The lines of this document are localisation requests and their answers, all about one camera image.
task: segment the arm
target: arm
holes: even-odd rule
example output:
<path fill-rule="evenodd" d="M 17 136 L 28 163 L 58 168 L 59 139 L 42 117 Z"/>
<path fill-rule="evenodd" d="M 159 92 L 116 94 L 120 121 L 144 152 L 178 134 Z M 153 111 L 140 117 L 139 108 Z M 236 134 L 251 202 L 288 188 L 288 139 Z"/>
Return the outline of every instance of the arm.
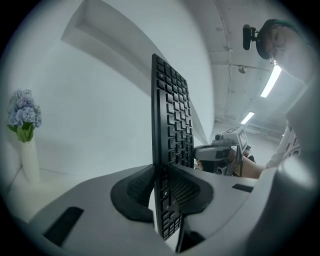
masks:
<path fill-rule="evenodd" d="M 240 168 L 241 167 L 239 166 L 234 170 L 237 175 L 240 175 Z M 246 157 L 243 158 L 242 177 L 259 179 L 261 172 L 265 169 L 265 166 L 256 164 Z"/>

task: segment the pipe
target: pipe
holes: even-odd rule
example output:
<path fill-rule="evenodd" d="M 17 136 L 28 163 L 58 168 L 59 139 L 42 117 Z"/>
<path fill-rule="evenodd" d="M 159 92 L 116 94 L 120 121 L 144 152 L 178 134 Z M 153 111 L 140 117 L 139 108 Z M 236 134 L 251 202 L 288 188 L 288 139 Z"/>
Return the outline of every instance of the pipe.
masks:
<path fill-rule="evenodd" d="M 227 33 L 227 26 L 226 26 L 226 23 L 225 23 L 225 20 L 222 16 L 222 12 L 220 10 L 220 7 L 218 5 L 218 0 L 214 0 L 214 3 L 215 3 L 215 6 L 216 6 L 216 9 L 219 13 L 219 16 L 220 16 L 220 19 L 221 19 L 221 22 L 222 22 L 222 27 L 223 27 L 223 31 L 224 31 L 224 34 L 225 34 L 225 38 L 226 38 L 226 43 L 227 43 L 227 48 L 228 48 L 228 52 L 229 52 L 229 67 L 228 67 L 228 71 L 229 71 L 229 81 L 230 81 L 230 84 L 228 85 L 228 93 L 227 93 L 227 96 L 226 96 L 226 100 L 225 100 L 225 106 L 224 106 L 224 113 L 227 113 L 227 107 L 228 107 L 228 102 L 229 102 L 229 94 L 230 94 L 230 87 L 232 85 L 232 79 L 231 79 L 231 69 L 232 69 L 232 58 L 231 58 L 231 47 L 230 47 L 230 41 L 229 41 L 229 37 L 228 37 L 228 33 Z"/>

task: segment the fluorescent light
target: fluorescent light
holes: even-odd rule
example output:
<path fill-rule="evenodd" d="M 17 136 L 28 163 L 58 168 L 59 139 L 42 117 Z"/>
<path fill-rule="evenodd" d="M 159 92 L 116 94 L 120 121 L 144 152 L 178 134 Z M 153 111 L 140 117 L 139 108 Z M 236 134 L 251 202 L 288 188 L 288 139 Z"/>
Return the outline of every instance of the fluorescent light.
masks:
<path fill-rule="evenodd" d="M 281 73 L 281 68 L 279 66 L 274 66 L 273 71 L 270 75 L 269 81 L 266 83 L 266 86 L 260 95 L 261 97 L 266 98 L 268 96 L 268 94 L 270 93 L 270 91 L 274 87 L 280 73 Z"/>
<path fill-rule="evenodd" d="M 247 114 L 247 116 L 243 119 L 241 124 L 244 125 L 246 122 L 248 122 L 250 120 L 250 118 L 252 118 L 254 116 L 254 114 L 255 113 L 253 113 L 253 112 L 249 112 L 249 114 Z"/>

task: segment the hydrangea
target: hydrangea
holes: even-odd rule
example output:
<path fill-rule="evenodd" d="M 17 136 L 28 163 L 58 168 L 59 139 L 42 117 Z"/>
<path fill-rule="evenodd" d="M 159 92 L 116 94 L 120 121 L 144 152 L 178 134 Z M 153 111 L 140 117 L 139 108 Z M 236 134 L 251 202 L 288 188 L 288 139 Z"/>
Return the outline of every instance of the hydrangea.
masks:
<path fill-rule="evenodd" d="M 30 123 L 34 128 L 42 124 L 41 110 L 35 105 L 32 92 L 29 89 L 18 89 L 13 93 L 8 106 L 8 124 L 22 128 L 24 123 Z"/>

